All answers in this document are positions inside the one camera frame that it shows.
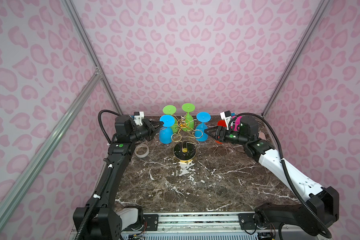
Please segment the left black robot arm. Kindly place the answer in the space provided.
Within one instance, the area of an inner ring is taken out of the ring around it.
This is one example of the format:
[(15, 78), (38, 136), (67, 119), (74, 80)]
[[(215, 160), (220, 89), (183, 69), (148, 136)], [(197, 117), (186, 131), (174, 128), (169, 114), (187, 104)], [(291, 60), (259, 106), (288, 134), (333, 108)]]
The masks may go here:
[(113, 137), (107, 137), (109, 148), (104, 159), (107, 168), (86, 205), (76, 208), (73, 214), (77, 240), (120, 240), (127, 228), (146, 229), (141, 206), (126, 207), (116, 212), (115, 200), (136, 143), (151, 141), (163, 125), (161, 121), (143, 119), (142, 125), (138, 126), (131, 116), (117, 115), (116, 132)]

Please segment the red wine glass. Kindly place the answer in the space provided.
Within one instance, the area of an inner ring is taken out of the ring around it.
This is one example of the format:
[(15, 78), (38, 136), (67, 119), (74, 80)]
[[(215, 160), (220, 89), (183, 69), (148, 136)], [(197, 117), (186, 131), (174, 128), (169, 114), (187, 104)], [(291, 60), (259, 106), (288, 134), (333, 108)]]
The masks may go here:
[(218, 144), (222, 144), (221, 140), (225, 139), (227, 133), (227, 125), (224, 120), (218, 121), (217, 128), (215, 130), (215, 140)]

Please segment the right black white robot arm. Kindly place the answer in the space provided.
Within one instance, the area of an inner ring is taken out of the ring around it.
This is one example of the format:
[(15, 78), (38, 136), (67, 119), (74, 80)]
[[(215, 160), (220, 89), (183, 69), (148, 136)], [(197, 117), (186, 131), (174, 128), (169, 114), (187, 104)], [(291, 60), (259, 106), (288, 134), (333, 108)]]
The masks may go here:
[(273, 173), (298, 199), (295, 205), (264, 203), (254, 211), (254, 226), (266, 229), (279, 223), (300, 227), (311, 236), (331, 239), (330, 226), (339, 220), (340, 195), (333, 187), (323, 187), (284, 157), (281, 142), (271, 125), (261, 116), (241, 113), (239, 129), (216, 126), (204, 130), (221, 142), (241, 145), (245, 154)]

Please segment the magenta wine glass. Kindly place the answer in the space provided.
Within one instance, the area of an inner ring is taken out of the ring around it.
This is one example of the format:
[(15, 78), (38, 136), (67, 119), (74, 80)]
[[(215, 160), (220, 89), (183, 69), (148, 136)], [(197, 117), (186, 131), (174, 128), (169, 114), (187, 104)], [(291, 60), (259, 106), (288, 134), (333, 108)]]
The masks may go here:
[(239, 116), (239, 117), (233, 116), (233, 118), (232, 118), (233, 122), (231, 123), (231, 129), (233, 131), (239, 130), (240, 124), (241, 124), (241, 118), (242, 118), (242, 116)]

